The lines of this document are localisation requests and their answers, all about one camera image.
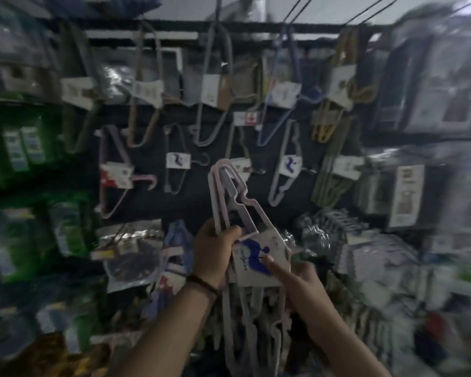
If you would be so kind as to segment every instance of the black wristband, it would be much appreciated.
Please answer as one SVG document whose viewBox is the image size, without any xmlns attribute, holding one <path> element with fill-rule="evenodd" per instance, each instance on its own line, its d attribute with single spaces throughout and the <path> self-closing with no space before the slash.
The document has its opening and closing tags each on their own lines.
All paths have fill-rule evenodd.
<svg viewBox="0 0 471 377">
<path fill-rule="evenodd" d="M 213 293 L 216 297 L 220 295 L 220 292 L 216 288 L 214 288 L 212 285 L 210 285 L 209 283 L 199 278 L 197 275 L 194 275 L 194 274 L 188 275 L 187 282 L 192 282 L 197 285 L 200 285 L 203 289 Z"/>
</svg>

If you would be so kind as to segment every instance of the person's right arm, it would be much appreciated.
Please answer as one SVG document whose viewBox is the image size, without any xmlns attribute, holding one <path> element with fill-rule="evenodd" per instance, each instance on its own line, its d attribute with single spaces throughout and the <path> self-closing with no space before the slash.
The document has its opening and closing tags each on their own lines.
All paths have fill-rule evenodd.
<svg viewBox="0 0 471 377">
<path fill-rule="evenodd" d="M 337 377 L 390 377 L 368 347 L 344 323 L 310 262 L 292 263 L 292 272 L 267 256 L 269 271 L 284 285 L 288 299 L 325 353 Z"/>
</svg>

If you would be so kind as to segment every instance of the person's left arm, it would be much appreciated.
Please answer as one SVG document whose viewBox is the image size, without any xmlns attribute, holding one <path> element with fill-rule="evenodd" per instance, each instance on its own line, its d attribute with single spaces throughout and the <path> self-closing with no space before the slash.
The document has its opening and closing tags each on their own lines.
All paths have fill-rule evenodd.
<svg viewBox="0 0 471 377">
<path fill-rule="evenodd" d="M 217 237 L 213 220 L 207 221 L 195 237 L 193 274 L 218 288 L 228 267 L 232 244 L 241 235 L 241 229 L 234 226 Z M 110 376 L 180 376 L 215 298 L 208 289 L 188 282 Z"/>
</svg>

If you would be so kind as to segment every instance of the forearm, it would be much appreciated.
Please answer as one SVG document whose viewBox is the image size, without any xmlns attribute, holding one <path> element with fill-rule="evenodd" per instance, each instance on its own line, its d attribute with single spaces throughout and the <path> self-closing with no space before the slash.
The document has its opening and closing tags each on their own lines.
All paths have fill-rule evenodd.
<svg viewBox="0 0 471 377">
<path fill-rule="evenodd" d="M 337 377 L 390 377 L 370 349 L 344 323 L 337 311 L 327 309 L 309 335 L 325 353 Z"/>
<path fill-rule="evenodd" d="M 177 377 L 188 361 L 214 297 L 186 284 L 112 377 Z"/>
</svg>

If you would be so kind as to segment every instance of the person's right hand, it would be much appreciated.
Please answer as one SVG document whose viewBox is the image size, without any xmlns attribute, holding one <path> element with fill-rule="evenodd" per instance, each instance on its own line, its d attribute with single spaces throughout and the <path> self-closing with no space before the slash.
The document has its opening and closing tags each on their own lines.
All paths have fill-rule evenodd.
<svg viewBox="0 0 471 377">
<path fill-rule="evenodd" d="M 266 256 L 264 263 L 286 288 L 287 298 L 307 325 L 311 337 L 313 332 L 321 331 L 322 325 L 338 316 L 312 263 L 291 262 L 291 272 L 279 266 L 271 256 Z"/>
</svg>

